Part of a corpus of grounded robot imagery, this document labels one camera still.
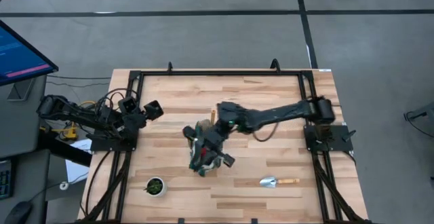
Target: white paper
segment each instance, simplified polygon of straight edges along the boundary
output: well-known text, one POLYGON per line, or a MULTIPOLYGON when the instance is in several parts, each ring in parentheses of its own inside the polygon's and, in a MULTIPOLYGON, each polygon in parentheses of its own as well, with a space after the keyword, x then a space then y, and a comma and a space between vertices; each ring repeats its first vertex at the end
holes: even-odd
MULTIPOLYGON (((91 153, 90 152, 91 144, 92 141, 90 139, 85 139, 85 140, 77 141, 71 144, 71 146, 73 146, 74 148, 84 150, 88 153, 91 153)), ((82 166, 81 164, 76 164, 70 160, 65 160, 65 163, 66 163, 66 173, 68 174, 69 183, 72 184, 78 183, 79 181, 82 181, 83 179, 87 178, 86 173, 89 172, 89 167, 82 166)))

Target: desk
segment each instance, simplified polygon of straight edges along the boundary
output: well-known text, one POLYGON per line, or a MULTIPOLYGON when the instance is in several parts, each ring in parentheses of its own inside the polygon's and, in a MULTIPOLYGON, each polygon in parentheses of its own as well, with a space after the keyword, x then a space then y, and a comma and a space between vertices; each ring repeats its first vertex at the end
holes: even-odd
MULTIPOLYGON (((126 88, 129 72, 114 70, 110 90, 126 88)), ((317 94, 339 105, 332 73, 314 70, 313 76, 317 94)), ((249 109, 270 109, 300 98, 298 80, 290 76, 146 76, 140 105, 158 100, 164 115, 140 131, 132 154, 122 222, 177 223, 178 218, 185 218, 186 223, 249 223, 252 218, 260 223, 321 222, 311 154, 302 131, 304 120, 280 123, 266 143, 252 136, 232 134, 223 151, 236 159, 235 164, 209 172, 205 178, 189 170, 189 148, 181 132, 184 126, 209 118, 220 101, 236 102, 249 109), (260 187, 259 180, 269 175, 300 178, 300 183, 276 189, 260 187), (143 191, 152 176, 167 183, 164 197, 153 198, 143 191)), ((336 123, 341 124, 340 107, 334 107, 334 111, 336 123)), ((265 126, 258 137, 268 136, 272 129, 273 125, 265 126)), ((104 154, 93 156, 90 176, 104 154)), ((331 152, 330 156, 339 192, 359 216, 367 218, 354 162, 341 152, 331 152)), ((96 175, 90 206, 107 188, 112 158, 110 154, 96 175)), ((333 219, 330 193, 325 191, 333 219)), ((117 196, 115 192, 111 219, 117 196)))
POLYGON ((45 92, 45 80, 46 76, 35 78, 25 101, 7 100, 13 84, 0 87, 0 159, 28 153, 38 147, 39 117, 36 110, 45 92))

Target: keyboard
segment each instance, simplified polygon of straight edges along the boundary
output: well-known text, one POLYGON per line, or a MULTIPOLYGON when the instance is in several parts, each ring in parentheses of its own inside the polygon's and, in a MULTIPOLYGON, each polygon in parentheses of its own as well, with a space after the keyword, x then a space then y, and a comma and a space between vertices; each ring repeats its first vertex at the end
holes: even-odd
POLYGON ((0 160, 0 200, 12 197, 14 171, 11 160, 0 160))

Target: small potted plant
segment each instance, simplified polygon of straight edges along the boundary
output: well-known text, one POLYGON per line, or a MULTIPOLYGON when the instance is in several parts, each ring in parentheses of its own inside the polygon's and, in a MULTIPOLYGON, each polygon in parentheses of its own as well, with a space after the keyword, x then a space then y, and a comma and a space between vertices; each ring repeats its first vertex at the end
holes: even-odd
POLYGON ((155 176, 148 180, 144 190, 153 197, 161 197, 166 193, 167 185, 163 182, 163 179, 155 176))

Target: computer mouse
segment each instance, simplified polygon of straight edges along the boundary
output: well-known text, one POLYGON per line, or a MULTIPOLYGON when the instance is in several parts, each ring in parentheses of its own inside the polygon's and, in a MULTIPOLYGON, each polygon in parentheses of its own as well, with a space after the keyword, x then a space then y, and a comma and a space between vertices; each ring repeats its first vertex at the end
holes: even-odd
POLYGON ((5 224, 25 224, 32 210, 32 203, 23 201, 16 204, 6 217, 5 224))

